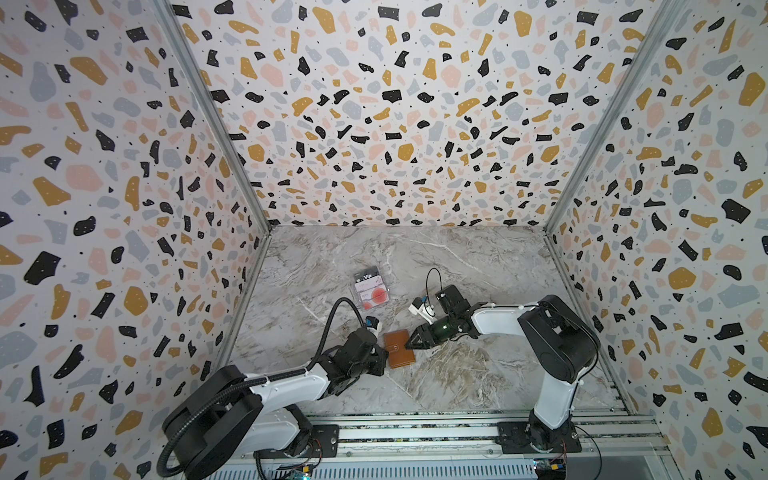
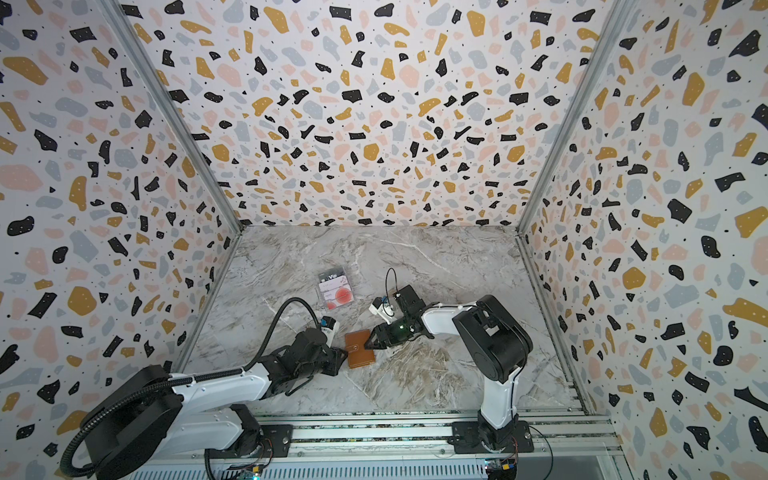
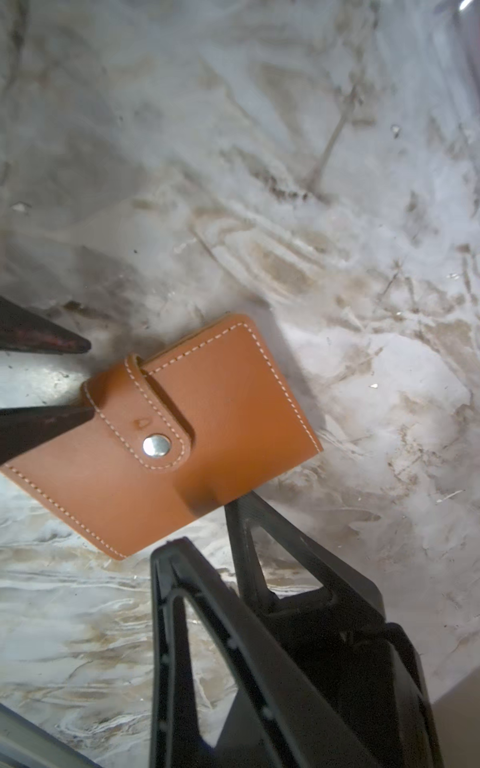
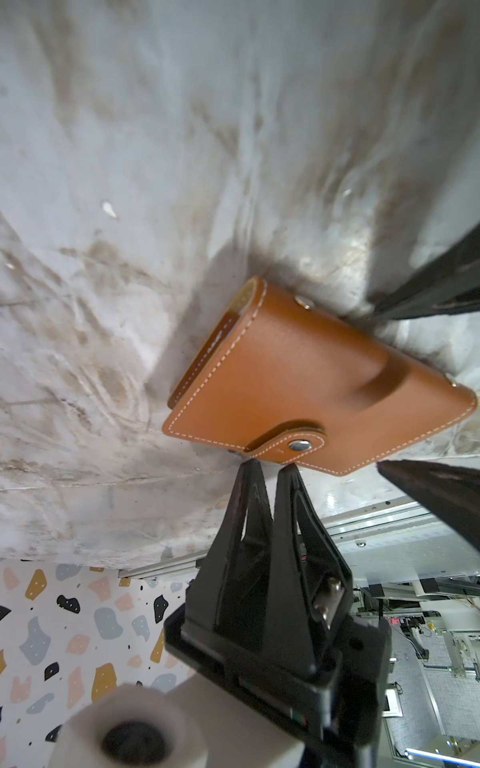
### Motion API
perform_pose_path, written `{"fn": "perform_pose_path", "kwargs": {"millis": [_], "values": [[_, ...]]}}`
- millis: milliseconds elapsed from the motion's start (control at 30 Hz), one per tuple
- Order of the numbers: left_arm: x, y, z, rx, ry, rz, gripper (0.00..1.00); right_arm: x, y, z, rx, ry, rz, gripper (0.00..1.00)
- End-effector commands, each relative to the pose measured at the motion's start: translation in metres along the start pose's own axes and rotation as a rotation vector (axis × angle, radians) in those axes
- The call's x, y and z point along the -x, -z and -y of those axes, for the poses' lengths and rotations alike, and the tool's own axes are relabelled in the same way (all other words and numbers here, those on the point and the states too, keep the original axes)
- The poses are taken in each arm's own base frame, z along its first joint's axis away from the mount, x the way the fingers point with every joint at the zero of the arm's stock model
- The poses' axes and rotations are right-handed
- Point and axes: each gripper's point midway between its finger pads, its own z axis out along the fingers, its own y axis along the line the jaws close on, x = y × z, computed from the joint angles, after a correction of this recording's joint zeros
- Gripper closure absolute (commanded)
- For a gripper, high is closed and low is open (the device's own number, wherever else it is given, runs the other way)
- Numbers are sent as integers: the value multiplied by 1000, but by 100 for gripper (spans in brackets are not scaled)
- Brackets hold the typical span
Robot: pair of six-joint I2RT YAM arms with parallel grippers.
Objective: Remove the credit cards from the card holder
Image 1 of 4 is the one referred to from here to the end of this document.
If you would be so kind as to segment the brown leather card holder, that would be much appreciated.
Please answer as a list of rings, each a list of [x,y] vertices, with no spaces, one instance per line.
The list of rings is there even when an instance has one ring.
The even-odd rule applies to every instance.
[[[388,363],[391,369],[403,368],[415,363],[415,354],[406,347],[409,333],[405,329],[386,333],[383,336],[384,347],[388,352]]]

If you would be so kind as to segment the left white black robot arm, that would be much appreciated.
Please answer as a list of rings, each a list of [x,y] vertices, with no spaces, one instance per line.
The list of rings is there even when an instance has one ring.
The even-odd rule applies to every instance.
[[[167,443],[157,474],[204,479],[235,454],[277,450],[298,455],[312,430],[298,404],[338,396],[363,375],[380,377],[387,360],[377,336],[361,327],[344,344],[293,370],[256,375],[225,366],[163,421]]]

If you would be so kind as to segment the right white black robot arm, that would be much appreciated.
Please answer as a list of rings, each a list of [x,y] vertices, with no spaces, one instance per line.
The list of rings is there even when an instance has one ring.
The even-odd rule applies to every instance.
[[[498,443],[506,453],[579,452],[573,402],[582,378],[599,362],[600,341],[558,296],[524,305],[470,304],[450,285],[436,294],[444,312],[411,333],[409,350],[429,350],[464,336],[511,335],[525,338],[544,376],[526,423],[499,426]]]

